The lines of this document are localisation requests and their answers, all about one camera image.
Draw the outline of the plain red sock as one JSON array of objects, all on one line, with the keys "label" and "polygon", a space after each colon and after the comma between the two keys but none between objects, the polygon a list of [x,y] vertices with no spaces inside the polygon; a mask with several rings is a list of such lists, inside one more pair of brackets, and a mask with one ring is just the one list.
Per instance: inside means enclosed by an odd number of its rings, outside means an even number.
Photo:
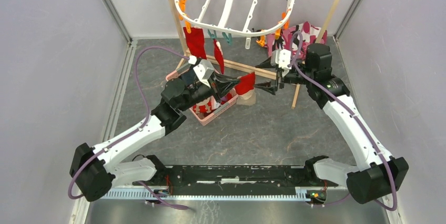
[{"label": "plain red sock", "polygon": [[183,27],[186,44],[187,47],[191,53],[191,55],[201,58],[201,59],[207,59],[207,55],[205,52],[205,38],[204,38],[204,32],[201,28],[190,28],[190,33],[188,32],[187,27]]}]

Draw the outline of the white round clip hanger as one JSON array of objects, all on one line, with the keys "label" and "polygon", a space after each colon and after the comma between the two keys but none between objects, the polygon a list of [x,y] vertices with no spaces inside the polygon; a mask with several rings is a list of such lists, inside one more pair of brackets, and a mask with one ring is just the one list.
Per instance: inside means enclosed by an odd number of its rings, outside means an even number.
[{"label": "white round clip hanger", "polygon": [[254,37],[277,33],[289,25],[289,19],[296,0],[282,2],[276,14],[263,25],[256,26],[261,19],[261,11],[272,6],[268,0],[173,0],[179,19],[186,26],[208,30],[208,35],[220,34],[231,43],[232,37],[246,38],[249,48]]}]

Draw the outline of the red sock with white pompom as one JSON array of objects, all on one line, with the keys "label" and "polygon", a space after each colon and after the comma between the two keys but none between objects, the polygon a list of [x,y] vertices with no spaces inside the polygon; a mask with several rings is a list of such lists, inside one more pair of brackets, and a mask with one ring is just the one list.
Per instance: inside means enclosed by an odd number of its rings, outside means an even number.
[{"label": "red sock with white pompom", "polygon": [[217,61],[219,67],[220,67],[220,73],[224,74],[225,72],[225,62],[224,62],[224,56],[221,49],[221,44],[217,39],[213,39],[214,44],[214,58]]}]

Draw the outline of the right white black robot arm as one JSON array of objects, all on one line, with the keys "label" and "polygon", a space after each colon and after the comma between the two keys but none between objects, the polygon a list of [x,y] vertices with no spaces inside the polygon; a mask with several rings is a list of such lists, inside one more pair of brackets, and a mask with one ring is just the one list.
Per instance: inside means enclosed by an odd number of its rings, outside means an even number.
[{"label": "right white black robot arm", "polygon": [[306,161],[304,180],[310,186],[330,181],[347,188],[359,204],[378,201],[390,195],[395,210],[397,192],[409,170],[407,161],[395,158],[377,139],[360,115],[345,83],[332,73],[332,53],[324,44],[311,44],[304,60],[294,59],[288,49],[272,52],[257,68],[274,69],[276,79],[255,87],[271,94],[285,84],[304,85],[310,98],[337,126],[350,148],[355,165],[337,162],[328,156]]}]

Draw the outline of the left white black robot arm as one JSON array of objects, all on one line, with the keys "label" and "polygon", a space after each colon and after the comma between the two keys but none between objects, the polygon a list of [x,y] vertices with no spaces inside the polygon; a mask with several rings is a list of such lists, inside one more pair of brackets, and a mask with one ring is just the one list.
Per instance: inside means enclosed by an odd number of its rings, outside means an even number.
[{"label": "left white black robot arm", "polygon": [[72,193],[74,186],[81,191],[80,197],[92,202],[112,188],[137,181],[161,185],[165,171],[153,160],[145,157],[124,162],[124,159],[176,130],[186,120],[183,111],[207,98],[221,100],[240,81],[237,77],[213,72],[204,84],[192,70],[169,80],[161,92],[160,103],[142,121],[101,144],[90,147],[83,143],[76,148],[69,171],[72,178],[68,186],[69,198],[79,198]]}]

